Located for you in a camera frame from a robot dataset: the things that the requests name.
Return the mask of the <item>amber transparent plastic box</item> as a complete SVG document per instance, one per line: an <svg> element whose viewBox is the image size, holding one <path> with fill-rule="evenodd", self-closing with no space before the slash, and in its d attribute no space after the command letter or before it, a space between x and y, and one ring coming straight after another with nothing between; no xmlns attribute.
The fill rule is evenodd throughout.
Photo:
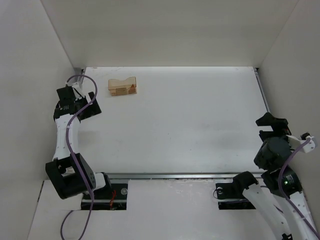
<svg viewBox="0 0 320 240"><path fill-rule="evenodd" d="M108 80L108 90L111 96L119 96L116 93L117 88L127 88L129 89L132 85L136 86L137 89L137 79L135 76L128 77L125 80L119 79L109 79Z"/></svg>

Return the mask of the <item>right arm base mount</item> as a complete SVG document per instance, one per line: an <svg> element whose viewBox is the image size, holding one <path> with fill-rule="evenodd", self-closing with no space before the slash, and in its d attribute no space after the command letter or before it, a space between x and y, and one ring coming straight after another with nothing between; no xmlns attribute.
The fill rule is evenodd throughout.
<svg viewBox="0 0 320 240"><path fill-rule="evenodd" d="M219 210L255 210L248 199L236 189L231 182L218 182L215 184L213 196L218 200Z"/></svg>

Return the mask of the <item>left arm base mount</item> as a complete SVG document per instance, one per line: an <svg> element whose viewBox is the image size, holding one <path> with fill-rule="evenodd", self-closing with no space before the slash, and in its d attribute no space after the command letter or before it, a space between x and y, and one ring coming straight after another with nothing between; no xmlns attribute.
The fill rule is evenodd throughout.
<svg viewBox="0 0 320 240"><path fill-rule="evenodd" d="M124 211L127 209L128 183L112 183L111 187L93 191L94 203L92 209L94 211Z"/></svg>

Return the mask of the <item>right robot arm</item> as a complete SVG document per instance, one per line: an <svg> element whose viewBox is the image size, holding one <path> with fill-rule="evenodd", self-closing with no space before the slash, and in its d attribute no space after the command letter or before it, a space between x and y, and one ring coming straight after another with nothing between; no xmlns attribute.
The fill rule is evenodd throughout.
<svg viewBox="0 0 320 240"><path fill-rule="evenodd" d="M233 178L236 193L258 210L277 240L318 240L320 235L311 223L302 184L289 166L297 153L307 154L315 150L318 146L316 138L308 132L300 137L293 136L288 121L269 112L255 123L259 127L272 128L271 131L260 130L262 145L253 162L264 170L262 180L280 208L268 200L258 180L249 171Z"/></svg>

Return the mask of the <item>brown wooden rectangular block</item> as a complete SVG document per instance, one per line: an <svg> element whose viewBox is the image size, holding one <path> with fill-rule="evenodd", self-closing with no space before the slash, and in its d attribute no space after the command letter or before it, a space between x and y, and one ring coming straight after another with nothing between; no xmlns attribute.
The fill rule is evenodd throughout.
<svg viewBox="0 0 320 240"><path fill-rule="evenodd" d="M128 89L126 87L117 88L116 89L116 94L118 96L127 95L128 94Z"/></svg>

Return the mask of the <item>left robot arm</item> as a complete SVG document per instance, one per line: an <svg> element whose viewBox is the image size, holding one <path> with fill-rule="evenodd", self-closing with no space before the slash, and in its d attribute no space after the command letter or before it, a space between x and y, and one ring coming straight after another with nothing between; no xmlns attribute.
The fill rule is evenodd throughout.
<svg viewBox="0 0 320 240"><path fill-rule="evenodd" d="M45 171L61 199L79 194L88 194L88 188L98 193L111 188L108 175L94 173L78 145L81 121L101 114L94 92L89 99L78 83L57 89L59 101L54 109L53 119L57 128L57 140L52 161L45 164Z"/></svg>

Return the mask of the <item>reddish wooden triangle block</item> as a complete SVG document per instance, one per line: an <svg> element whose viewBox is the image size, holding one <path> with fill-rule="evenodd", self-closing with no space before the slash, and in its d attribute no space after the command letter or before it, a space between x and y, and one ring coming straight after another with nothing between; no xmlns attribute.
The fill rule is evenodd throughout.
<svg viewBox="0 0 320 240"><path fill-rule="evenodd" d="M137 93L136 86L132 84L131 87L128 89L128 94L136 94L136 93Z"/></svg>

